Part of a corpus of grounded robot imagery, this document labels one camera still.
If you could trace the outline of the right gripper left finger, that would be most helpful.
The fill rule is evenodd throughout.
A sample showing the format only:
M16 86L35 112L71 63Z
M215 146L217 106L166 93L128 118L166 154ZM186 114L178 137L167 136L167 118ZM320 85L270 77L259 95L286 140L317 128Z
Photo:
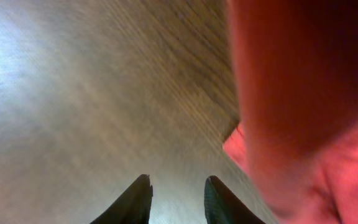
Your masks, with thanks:
M153 187L142 174L91 224L148 224Z

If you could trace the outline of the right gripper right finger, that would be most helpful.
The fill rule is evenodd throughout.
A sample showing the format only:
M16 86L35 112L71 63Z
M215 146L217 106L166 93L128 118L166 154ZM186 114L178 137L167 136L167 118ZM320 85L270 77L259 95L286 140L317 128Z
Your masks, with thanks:
M204 214L207 224L265 224L215 175L204 185Z

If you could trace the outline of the orange printed t-shirt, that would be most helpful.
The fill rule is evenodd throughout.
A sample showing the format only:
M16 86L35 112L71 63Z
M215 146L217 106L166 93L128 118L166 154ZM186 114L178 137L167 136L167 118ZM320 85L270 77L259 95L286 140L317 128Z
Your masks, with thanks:
M240 149L282 223L358 223L358 0L229 1Z

